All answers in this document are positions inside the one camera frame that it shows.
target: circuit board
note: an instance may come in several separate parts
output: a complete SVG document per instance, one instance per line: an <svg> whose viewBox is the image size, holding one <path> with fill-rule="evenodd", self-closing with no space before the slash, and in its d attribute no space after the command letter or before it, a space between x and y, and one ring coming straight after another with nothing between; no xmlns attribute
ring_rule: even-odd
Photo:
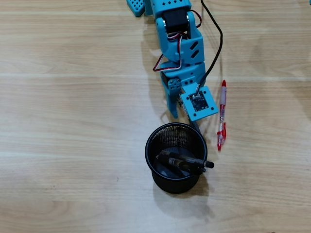
<svg viewBox="0 0 311 233"><path fill-rule="evenodd" d="M207 101L205 100L202 91L200 91L198 95L189 96L189 98L196 112L199 112L201 110L208 108Z"/></svg>

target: red wire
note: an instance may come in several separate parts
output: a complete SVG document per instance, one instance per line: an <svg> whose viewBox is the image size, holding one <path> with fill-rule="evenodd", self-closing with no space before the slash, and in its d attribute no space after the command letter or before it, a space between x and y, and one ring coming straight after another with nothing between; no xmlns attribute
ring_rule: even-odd
<svg viewBox="0 0 311 233"><path fill-rule="evenodd" d="M200 16L199 13L197 13L196 11L194 10L191 10L192 12L194 12L200 19L200 23L198 25L196 25L196 28L199 28L201 25L202 25L202 17ZM168 37L168 40L175 40L177 38L179 38L178 40L178 43L177 43L177 51L178 51L178 54L179 54L179 66L178 67L166 67L166 68L160 68L160 69L157 69L157 67L159 66L159 63L162 61L164 55L162 54L160 56L160 58L158 59L155 67L153 68L153 71L154 72L160 72L160 71L165 71L165 70L171 70L171 69L180 69L181 68L181 54L180 54L180 44L181 44L181 40L182 40L182 37L185 36L186 38L188 38L188 35L185 34L185 32L179 32L177 33L176 35L174 36L171 36L171 37Z"/></svg>
<svg viewBox="0 0 311 233"><path fill-rule="evenodd" d="M200 19L200 23L198 24L198 25L196 25L196 28L199 28L201 25L202 25L202 17L200 16L200 14L199 13L197 13L196 11L194 11L194 10L191 10L192 12L195 12L195 14L199 17L199 19Z"/></svg>

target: pen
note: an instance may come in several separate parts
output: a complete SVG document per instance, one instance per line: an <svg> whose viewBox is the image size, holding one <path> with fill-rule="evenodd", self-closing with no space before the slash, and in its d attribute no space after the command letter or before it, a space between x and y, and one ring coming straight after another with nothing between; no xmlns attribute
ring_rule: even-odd
<svg viewBox="0 0 311 233"><path fill-rule="evenodd" d="M221 151L222 145L225 143L226 129L225 129L225 102L227 97L227 87L225 80L223 80L221 94L220 94L220 120L219 120L219 130L217 133L218 141L217 148Z"/></svg>

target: wire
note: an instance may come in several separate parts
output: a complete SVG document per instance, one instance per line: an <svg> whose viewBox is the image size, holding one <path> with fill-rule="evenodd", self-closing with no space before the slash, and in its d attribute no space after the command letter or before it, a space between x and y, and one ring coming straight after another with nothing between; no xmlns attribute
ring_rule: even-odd
<svg viewBox="0 0 311 233"><path fill-rule="evenodd" d="M208 13L209 17L211 18L211 20L213 21L213 23L215 24L216 28L218 29L219 33L220 33L220 45L218 48L218 51L216 53L216 56L212 62L212 64L210 65L209 69L207 70L207 72L205 73L205 75L203 75L203 77L201 78L197 88L196 88L196 94L199 93L200 90L200 86L204 83L204 81L206 80L206 77L209 75L209 73L212 71L212 69L214 68L214 65L219 57L219 54L222 50L223 47L223 32L220 29L220 27L218 26L217 22L215 21L214 17L212 16L212 14L210 13L209 9L206 7L205 3L203 2L203 0L201 0L201 4L202 6L205 8L206 12Z"/></svg>
<svg viewBox="0 0 311 233"><path fill-rule="evenodd" d="M199 27L202 25L202 17L201 17L200 14L197 13L195 10L190 10L190 11L194 12L194 13L199 17L200 23L199 23L198 25L196 25L196 28L199 28ZM177 39L182 33L184 33L184 32L172 33L172 34L174 34L174 35L173 35L173 36L168 35L167 38L168 38L169 40L175 40L175 39Z"/></svg>
<svg viewBox="0 0 311 233"><path fill-rule="evenodd" d="M178 67L166 67L166 68L160 68L160 69L157 69L157 67L159 66L160 62L162 61L164 55L162 54L159 58L159 60L157 61L155 67L153 68L153 71L154 72L160 72L160 71L165 71L165 70L177 70L177 69L180 69L181 68L181 65L182 65L182 61L181 61L181 40L183 39L183 37L188 37L186 34L182 33L180 34L180 37L178 39L178 43L177 43L177 52L179 54L179 66Z"/></svg>
<svg viewBox="0 0 311 233"><path fill-rule="evenodd" d="M195 14L199 17L199 19L200 19L200 23L198 24L198 25L196 25L196 28L199 28L201 25L202 25L202 17L200 16L200 14L199 13L197 13L196 11L194 11L194 10L191 10L192 12L195 12Z"/></svg>
<svg viewBox="0 0 311 233"><path fill-rule="evenodd" d="M199 19L200 19L200 23L196 25L196 28L199 28L199 27L202 25L202 17L201 17L200 14L199 14L198 12L196 12L195 10L191 10L191 11L194 12L194 13L199 17ZM161 61L162 61L162 59L163 59L163 57L164 57L164 55L162 54L162 55L159 57L159 59L158 59L156 65L155 65L155 67L153 68L153 71L154 71L154 72L161 72L161 71L165 71L165 70L166 70L166 71L167 71L167 70L177 70L177 69L180 69L180 68L181 68L181 66L182 66L181 54L180 54L180 52L181 52L181 40L182 40L182 38L183 38L184 36L185 36L186 38L188 38L188 35L185 34L185 32L173 33L172 36L170 36L170 34L167 36L168 40L170 40L170 41L171 41L171 40L176 40L177 38L179 38L179 39L178 39L178 43L177 43L177 52L178 52L178 54L179 54L179 66L178 66L178 67L166 67L166 68L157 69L157 67L159 66L159 64L161 63Z"/></svg>

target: blue bracket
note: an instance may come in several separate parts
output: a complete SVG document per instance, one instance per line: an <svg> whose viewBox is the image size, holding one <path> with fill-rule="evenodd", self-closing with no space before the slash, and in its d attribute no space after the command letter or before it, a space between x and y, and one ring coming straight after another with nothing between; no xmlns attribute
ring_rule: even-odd
<svg viewBox="0 0 311 233"><path fill-rule="evenodd" d="M218 113L217 105L207 86L202 87L199 92L199 94L204 96L205 101L207 102L207 108L200 111L195 110L193 103L191 102L191 98L195 94L197 86L198 86L197 83L189 85L186 88L186 93L180 95L180 98L186 108L190 121L197 121Z"/></svg>
<svg viewBox="0 0 311 233"><path fill-rule="evenodd" d="M165 90L167 106L174 118L178 118L177 100L179 97L183 102L184 109L192 123L218 112L215 101L208 89L202 86L199 90L200 96L194 96L201 78L205 74L204 41L201 33L196 28L194 14L191 10L190 0L127 0L127 4L135 14L141 16L143 12L147 16L153 15L156 21L156 29L160 48L168 59L160 65L161 68L178 67L180 58L182 66L178 70L167 70L161 72L161 81ZM188 39L182 39L181 52L178 53L178 39L169 40L166 32L166 22L163 20L163 12L183 8L187 12ZM202 107L200 98L206 104Z"/></svg>
<svg viewBox="0 0 311 233"><path fill-rule="evenodd" d="M145 12L145 0L126 0L126 2L136 17Z"/></svg>

